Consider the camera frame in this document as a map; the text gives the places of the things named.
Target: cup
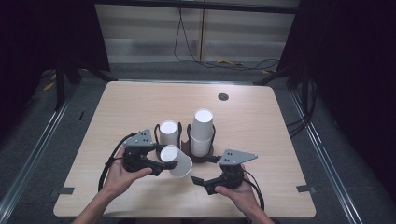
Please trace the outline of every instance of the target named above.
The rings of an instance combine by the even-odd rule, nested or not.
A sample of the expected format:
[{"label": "cup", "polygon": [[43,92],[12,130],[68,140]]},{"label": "cup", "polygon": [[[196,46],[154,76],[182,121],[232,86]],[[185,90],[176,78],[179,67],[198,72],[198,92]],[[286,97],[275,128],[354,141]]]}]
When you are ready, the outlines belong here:
[{"label": "cup", "polygon": [[201,108],[194,114],[191,125],[191,136],[198,141],[211,139],[213,135],[213,113],[208,109]]},{"label": "cup", "polygon": [[174,145],[168,145],[163,148],[161,151],[161,160],[164,162],[177,161],[175,169],[169,170],[174,177],[184,177],[191,171],[191,158]]},{"label": "cup", "polygon": [[206,141],[199,141],[191,136],[191,154],[196,157],[203,157],[209,152],[212,144],[212,138]]},{"label": "cup", "polygon": [[160,125],[160,144],[178,146],[177,124],[172,120],[166,120]]}]

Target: metal bar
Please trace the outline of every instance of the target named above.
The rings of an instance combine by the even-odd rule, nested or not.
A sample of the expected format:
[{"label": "metal bar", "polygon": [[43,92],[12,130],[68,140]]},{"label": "metal bar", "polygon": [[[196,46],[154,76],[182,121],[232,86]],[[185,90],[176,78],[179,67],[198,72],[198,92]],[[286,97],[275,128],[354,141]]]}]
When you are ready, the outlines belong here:
[{"label": "metal bar", "polygon": [[[297,110],[300,114],[301,118],[304,118],[304,110],[301,106],[301,99],[296,91],[291,92],[292,99],[297,107]],[[355,207],[352,199],[350,198],[347,190],[335,170],[334,165],[332,164],[332,160],[330,159],[329,154],[326,151],[326,148],[323,146],[322,141],[319,138],[318,132],[315,129],[315,126],[312,122],[309,122],[306,126],[306,130],[308,132],[309,137],[315,147],[316,152],[318,153],[318,157],[323,165],[323,168],[329,177],[330,182],[332,184],[332,188],[334,189],[335,194],[337,195],[338,200],[340,201],[341,206],[346,213],[346,217],[351,224],[362,224],[361,217],[358,213],[358,210]]]},{"label": "metal bar", "polygon": [[62,116],[64,115],[64,111],[66,110],[75,90],[76,86],[73,85],[69,96],[61,105],[61,107],[52,115],[49,124],[47,125],[46,129],[42,133],[37,144],[35,145],[34,150],[30,154],[26,163],[23,165],[20,173],[15,178],[14,182],[7,190],[6,195],[0,202],[0,224],[6,224],[9,217],[11,216],[12,211],[14,210],[15,205],[18,202],[18,199],[21,197],[23,190],[25,189],[30,177],[32,176],[35,168],[38,165],[38,162],[40,161],[41,156],[44,154],[47,144],[49,143],[53,133],[55,132],[59,122],[61,121]]},{"label": "metal bar", "polygon": [[248,12],[267,12],[281,14],[297,14],[297,12],[310,13],[312,10],[297,7],[272,7],[259,5],[208,3],[195,1],[156,1],[156,0],[95,0],[95,4],[101,5],[120,5],[138,7],[180,7],[195,9],[213,9],[225,11],[248,11]]}]

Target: table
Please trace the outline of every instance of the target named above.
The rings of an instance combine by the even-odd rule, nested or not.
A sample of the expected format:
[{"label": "table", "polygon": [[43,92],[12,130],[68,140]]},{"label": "table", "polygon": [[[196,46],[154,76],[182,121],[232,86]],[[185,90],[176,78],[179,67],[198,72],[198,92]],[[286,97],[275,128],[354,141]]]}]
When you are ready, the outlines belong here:
[{"label": "table", "polygon": [[[222,101],[220,93],[229,99]],[[100,174],[116,144],[128,133],[146,128],[153,135],[156,124],[171,119],[181,122],[182,141],[194,112],[210,109],[216,137],[214,155],[231,148],[257,154],[245,163],[257,179],[270,217],[312,217],[316,213],[274,92],[269,87],[231,84],[168,82],[109,82],[93,115],[90,127],[64,183],[75,188],[60,195],[54,208],[58,217],[76,217],[97,192]],[[157,161],[155,152],[148,154]],[[243,217],[231,200],[207,195],[193,185],[191,175],[204,180],[218,177],[219,164],[195,163],[184,178],[168,171],[137,180],[114,200],[105,216],[111,217]]]}]

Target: paper cup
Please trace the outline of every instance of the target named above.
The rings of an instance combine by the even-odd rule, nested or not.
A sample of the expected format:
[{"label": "paper cup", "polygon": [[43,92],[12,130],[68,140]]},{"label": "paper cup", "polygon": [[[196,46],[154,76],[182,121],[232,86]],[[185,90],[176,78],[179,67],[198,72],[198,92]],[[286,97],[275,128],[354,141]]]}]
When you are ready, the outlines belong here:
[{"label": "paper cup", "polygon": [[177,124],[172,120],[166,120],[160,125],[160,144],[178,146]]},{"label": "paper cup", "polygon": [[191,136],[191,154],[196,157],[203,157],[209,152],[212,138],[206,141],[198,141]]},{"label": "paper cup", "polygon": [[191,135],[198,141],[206,141],[213,135],[213,113],[208,109],[199,109],[194,114]]},{"label": "paper cup", "polygon": [[175,169],[169,170],[171,175],[174,177],[184,177],[191,171],[191,158],[174,145],[169,145],[163,148],[161,151],[161,160],[164,162],[177,161]]}]

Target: black strap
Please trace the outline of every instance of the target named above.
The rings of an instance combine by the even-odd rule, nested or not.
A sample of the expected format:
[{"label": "black strap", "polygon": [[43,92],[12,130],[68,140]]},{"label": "black strap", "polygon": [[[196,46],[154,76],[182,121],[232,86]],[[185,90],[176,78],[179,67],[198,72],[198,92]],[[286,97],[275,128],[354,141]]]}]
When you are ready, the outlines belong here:
[{"label": "black strap", "polygon": [[100,176],[99,179],[99,185],[98,185],[98,191],[100,191],[103,188],[103,183],[105,182],[105,178],[108,172],[108,169],[110,169],[111,165],[113,164],[115,158],[114,156],[116,155],[116,152],[119,150],[120,146],[122,145],[123,142],[125,142],[128,138],[136,135],[136,133],[130,133],[126,135],[122,140],[117,144],[116,148],[114,148],[113,153],[111,153],[111,156],[108,158],[107,162],[105,163],[105,168],[103,169],[103,172]]}]

